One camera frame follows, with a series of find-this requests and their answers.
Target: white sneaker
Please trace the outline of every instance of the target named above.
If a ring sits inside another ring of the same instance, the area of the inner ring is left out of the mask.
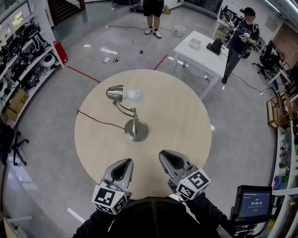
[[[152,31],[153,31],[152,28],[148,28],[148,29],[145,31],[145,35],[149,35]]]
[[[159,33],[159,31],[154,31],[153,34],[157,37],[157,38],[161,38],[162,35]]]

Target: red container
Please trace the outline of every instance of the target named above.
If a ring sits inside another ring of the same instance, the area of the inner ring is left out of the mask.
[[[58,52],[58,55],[60,59],[62,60],[63,64],[65,64],[66,61],[68,61],[67,54],[65,53],[65,50],[63,49],[60,41],[54,41],[54,46],[56,48],[56,51]]]

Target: lamp base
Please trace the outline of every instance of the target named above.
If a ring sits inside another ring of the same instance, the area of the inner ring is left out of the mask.
[[[127,138],[134,142],[139,142],[139,141],[145,140],[146,137],[148,136],[147,123],[140,119],[138,120],[138,128],[139,128],[138,137],[135,137],[135,135],[133,133],[133,130],[132,130],[133,124],[134,124],[134,120],[132,119],[132,120],[128,121],[125,125],[124,131],[125,131],[125,135],[127,136]]]

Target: round wooden table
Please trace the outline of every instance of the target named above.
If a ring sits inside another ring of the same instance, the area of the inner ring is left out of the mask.
[[[148,124],[148,137],[142,142],[130,141],[123,129],[78,113],[74,139],[80,161],[99,183],[108,166],[131,158],[135,165],[129,184],[132,198],[168,196],[172,193],[167,185],[169,177],[158,160],[158,153],[164,149],[180,152],[202,168],[211,146],[206,108],[181,80],[163,72],[140,69],[104,80],[86,97],[80,111],[96,120],[124,127],[131,118],[122,114],[106,96],[106,90],[116,85],[143,91],[141,102],[127,99],[122,104],[136,108],[139,119]]]

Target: person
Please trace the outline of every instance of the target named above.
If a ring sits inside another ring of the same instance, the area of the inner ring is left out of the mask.
[[[196,220],[181,202],[173,198],[147,197],[130,200],[117,215],[97,210],[77,229],[73,238],[220,238],[216,231],[218,225],[234,236],[232,223],[205,193],[193,200],[182,198]]]
[[[160,24],[160,16],[163,12],[163,0],[144,0],[144,16],[147,17],[148,29],[145,31],[146,35],[149,35],[152,31],[153,16],[154,16],[154,32],[153,34],[157,38],[161,38],[158,28]]]
[[[244,18],[241,18],[240,21],[234,24],[237,30],[227,45],[229,54],[224,77],[222,79],[223,84],[227,83],[230,74],[233,72],[240,59],[245,55],[246,51],[249,50],[252,45],[258,45],[260,30],[255,23],[256,13],[250,7],[245,8],[243,13]],[[242,37],[245,33],[250,35],[249,40]]]

